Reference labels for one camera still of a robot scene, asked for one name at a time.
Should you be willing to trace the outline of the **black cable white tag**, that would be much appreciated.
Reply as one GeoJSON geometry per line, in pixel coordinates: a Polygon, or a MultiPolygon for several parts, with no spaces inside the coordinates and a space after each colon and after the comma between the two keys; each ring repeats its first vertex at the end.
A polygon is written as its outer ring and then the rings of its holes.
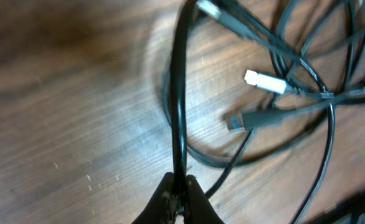
{"type": "MultiPolygon", "coordinates": [[[[222,1],[217,3],[214,3],[213,1],[201,2],[202,7],[214,6],[220,11],[228,12],[229,15],[234,16],[236,19],[240,19],[244,24],[247,24],[249,27],[251,27],[261,39],[266,39],[266,36],[262,32],[254,28],[252,24],[243,19],[240,14],[238,14],[236,11],[233,11],[229,7],[223,6],[221,4],[222,1]]],[[[313,124],[310,125],[309,130],[303,131],[299,135],[295,136],[291,141],[288,141],[284,145],[270,151],[271,154],[284,151],[291,145],[300,142],[302,138],[309,135],[323,121],[328,122],[326,148],[321,161],[320,169],[313,185],[309,189],[306,197],[292,218],[292,223],[298,223],[302,219],[312,200],[315,198],[326,174],[333,148],[334,131],[336,127],[334,107],[338,104],[365,103],[365,81],[353,88],[349,87],[352,75],[354,74],[358,63],[361,61],[362,54],[365,50],[365,25],[360,29],[356,28],[356,3],[354,1],[335,1],[334,4],[325,12],[323,17],[313,26],[311,32],[306,36],[301,49],[299,51],[294,51],[297,53],[303,53],[304,58],[309,63],[310,59],[327,55],[343,46],[347,46],[348,48],[346,59],[347,64],[344,82],[339,92],[335,93],[328,91],[327,89],[326,93],[322,93],[318,85],[315,83],[313,77],[304,67],[302,67],[300,64],[294,65],[290,58],[283,57],[281,66],[284,69],[289,69],[288,73],[278,72],[275,63],[272,60],[273,67],[277,72],[276,77],[271,77],[270,75],[263,73],[256,73],[251,70],[247,71],[244,76],[245,81],[249,85],[253,85],[273,93],[273,98],[268,107],[260,111],[241,112],[231,116],[230,118],[227,118],[227,124],[229,125],[229,128],[233,130],[244,129],[248,134],[250,130],[255,131],[260,127],[277,124],[292,116],[298,116],[300,114],[322,110],[322,114],[313,124]],[[342,4],[347,7],[349,19],[348,38],[340,43],[337,43],[324,52],[314,55],[307,55],[306,52],[311,44],[312,39],[316,36],[323,24],[328,20],[329,16],[332,15],[334,10],[342,4]]]]}

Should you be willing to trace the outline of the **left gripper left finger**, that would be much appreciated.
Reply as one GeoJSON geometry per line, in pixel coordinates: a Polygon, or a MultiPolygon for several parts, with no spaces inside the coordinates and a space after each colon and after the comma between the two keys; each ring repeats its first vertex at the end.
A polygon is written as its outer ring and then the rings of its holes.
{"type": "Polygon", "coordinates": [[[176,220],[177,196],[173,194],[174,174],[167,172],[144,210],[132,224],[172,224],[176,220]]]}

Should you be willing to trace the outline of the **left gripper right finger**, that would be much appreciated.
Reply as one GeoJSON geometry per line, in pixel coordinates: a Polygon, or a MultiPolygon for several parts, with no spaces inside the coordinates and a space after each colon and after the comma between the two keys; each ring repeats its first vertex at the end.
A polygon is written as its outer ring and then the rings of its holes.
{"type": "Polygon", "coordinates": [[[206,198],[199,183],[193,175],[186,177],[184,199],[185,224],[224,224],[206,198]]]}

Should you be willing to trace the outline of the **black cable silver plug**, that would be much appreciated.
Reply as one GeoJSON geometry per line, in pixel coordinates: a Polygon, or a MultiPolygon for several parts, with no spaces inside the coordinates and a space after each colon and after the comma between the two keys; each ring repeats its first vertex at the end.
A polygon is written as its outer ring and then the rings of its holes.
{"type": "Polygon", "coordinates": [[[262,32],[266,39],[261,39],[256,32],[240,19],[229,15],[228,12],[220,11],[216,7],[202,7],[201,1],[186,1],[182,6],[174,36],[173,48],[171,51],[171,63],[166,74],[164,83],[164,113],[169,121],[172,131],[173,142],[173,163],[174,163],[174,193],[178,200],[177,212],[185,218],[195,212],[195,208],[189,201],[188,191],[189,181],[187,179],[187,155],[192,155],[199,162],[208,166],[221,167],[224,172],[216,183],[202,196],[205,202],[214,195],[224,183],[234,166],[247,165],[248,161],[241,161],[243,150],[251,141],[254,130],[250,130],[244,138],[242,145],[238,148],[235,156],[228,163],[213,161],[204,157],[187,143],[186,134],[186,49],[190,31],[199,23],[199,19],[193,17],[195,9],[200,10],[200,17],[205,15],[213,17],[223,26],[242,37],[255,40],[264,45],[272,53],[272,60],[278,72],[288,73],[289,69],[282,68],[282,58],[288,57],[294,65],[300,64],[313,77],[322,93],[327,92],[327,88],[318,74],[304,58],[303,53],[295,52],[283,39],[282,31],[284,25],[295,7],[296,1],[290,1],[280,15],[280,19],[275,25],[274,30],[266,28],[258,19],[246,11],[236,2],[222,1],[221,4],[231,8],[242,16],[248,23],[258,31],[262,32]]]}

